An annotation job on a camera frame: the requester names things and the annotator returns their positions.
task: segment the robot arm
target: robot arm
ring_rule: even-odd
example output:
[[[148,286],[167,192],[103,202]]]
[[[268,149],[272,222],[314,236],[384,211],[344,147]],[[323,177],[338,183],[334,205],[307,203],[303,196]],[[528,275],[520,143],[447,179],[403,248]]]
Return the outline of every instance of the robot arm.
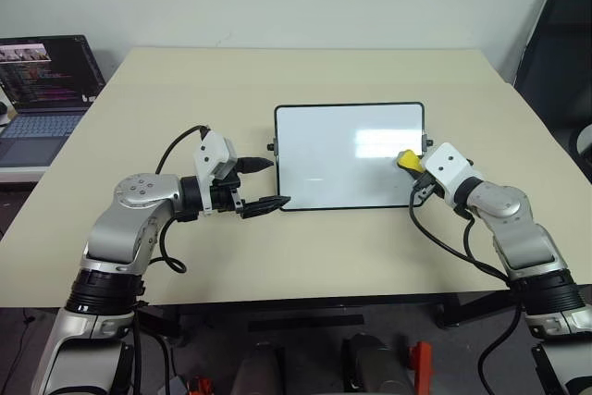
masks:
[[[195,177],[138,174],[123,179],[113,202],[97,219],[80,261],[80,272],[60,309],[33,379],[31,394],[128,393],[133,348],[122,338],[132,327],[142,275],[161,228],[171,219],[200,212],[236,211],[241,217],[269,213],[290,198],[271,196],[245,203],[238,173],[273,165],[235,155],[232,143],[204,129],[194,159]]]
[[[547,393],[580,394],[592,388],[592,306],[585,304],[549,233],[533,220],[523,191],[483,181],[449,143],[421,160],[428,188],[439,189],[457,213],[468,209],[493,233],[509,286],[525,309]]]

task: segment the black cylinder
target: black cylinder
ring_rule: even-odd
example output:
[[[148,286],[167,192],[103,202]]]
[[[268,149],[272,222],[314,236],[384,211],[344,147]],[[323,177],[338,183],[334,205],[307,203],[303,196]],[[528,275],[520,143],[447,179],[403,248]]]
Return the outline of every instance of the black cylinder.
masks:
[[[585,303],[567,269],[512,282],[529,315],[556,314],[579,309]]]
[[[124,315],[144,293],[141,276],[82,269],[66,302],[70,312],[91,315]]]

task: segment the red object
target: red object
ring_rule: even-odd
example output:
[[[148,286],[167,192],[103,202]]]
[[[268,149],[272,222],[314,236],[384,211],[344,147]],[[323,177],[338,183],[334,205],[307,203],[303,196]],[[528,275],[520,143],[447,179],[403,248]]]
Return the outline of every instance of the red object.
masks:
[[[411,368],[415,371],[415,393],[429,395],[429,378],[434,374],[432,367],[432,346],[419,341],[409,348]]]
[[[214,382],[210,378],[194,377],[187,383],[188,395],[214,395]]]

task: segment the yellow object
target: yellow object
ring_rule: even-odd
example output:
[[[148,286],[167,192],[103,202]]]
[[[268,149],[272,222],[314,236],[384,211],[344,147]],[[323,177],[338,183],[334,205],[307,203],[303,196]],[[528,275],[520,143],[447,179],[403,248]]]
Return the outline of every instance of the yellow object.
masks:
[[[406,170],[413,170],[418,173],[426,171],[419,162],[419,157],[413,152],[413,150],[405,150],[399,159],[397,159],[397,165]]]

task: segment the laptop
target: laptop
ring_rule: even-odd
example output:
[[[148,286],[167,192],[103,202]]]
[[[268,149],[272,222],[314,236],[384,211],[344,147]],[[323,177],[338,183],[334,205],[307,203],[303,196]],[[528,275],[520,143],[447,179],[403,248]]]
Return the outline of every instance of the laptop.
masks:
[[[104,86],[84,36],[0,39],[0,87],[18,112],[0,169],[49,166]]]

